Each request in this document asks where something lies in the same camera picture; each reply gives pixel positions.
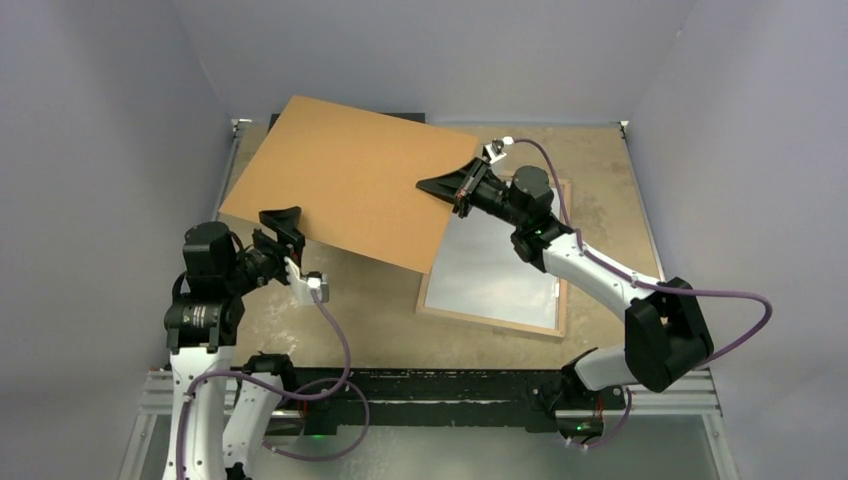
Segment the large printed photo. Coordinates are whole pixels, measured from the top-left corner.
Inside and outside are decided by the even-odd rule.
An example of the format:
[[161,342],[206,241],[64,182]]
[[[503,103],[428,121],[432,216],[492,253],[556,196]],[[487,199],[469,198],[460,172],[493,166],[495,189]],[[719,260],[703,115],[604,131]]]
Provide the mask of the large printed photo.
[[515,334],[565,336],[567,283],[524,263],[509,224],[474,210],[453,216],[422,278],[416,311]]

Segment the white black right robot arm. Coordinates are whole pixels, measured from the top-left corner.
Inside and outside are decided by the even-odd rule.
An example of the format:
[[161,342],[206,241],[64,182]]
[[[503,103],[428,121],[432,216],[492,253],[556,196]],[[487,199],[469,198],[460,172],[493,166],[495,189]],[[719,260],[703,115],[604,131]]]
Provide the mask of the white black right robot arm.
[[561,392],[569,404],[584,407],[608,387],[641,385],[661,393],[713,354],[690,284],[643,276],[591,247],[564,212],[554,212],[564,196],[543,169],[522,166],[504,180],[475,158],[416,187],[450,204],[460,218],[480,210],[511,225],[510,240],[523,262],[579,288],[622,321],[621,346],[591,349],[562,368]]

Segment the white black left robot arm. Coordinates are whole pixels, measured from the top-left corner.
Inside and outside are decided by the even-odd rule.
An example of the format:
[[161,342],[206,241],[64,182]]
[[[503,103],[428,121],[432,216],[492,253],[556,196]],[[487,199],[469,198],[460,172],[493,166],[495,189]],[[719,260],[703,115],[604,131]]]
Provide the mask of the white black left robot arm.
[[186,231],[184,270],[164,316],[173,382],[166,479],[248,479],[275,409],[297,399],[286,354],[259,353],[232,366],[244,296],[278,280],[293,284],[305,237],[301,210],[260,212],[253,244],[221,221]]

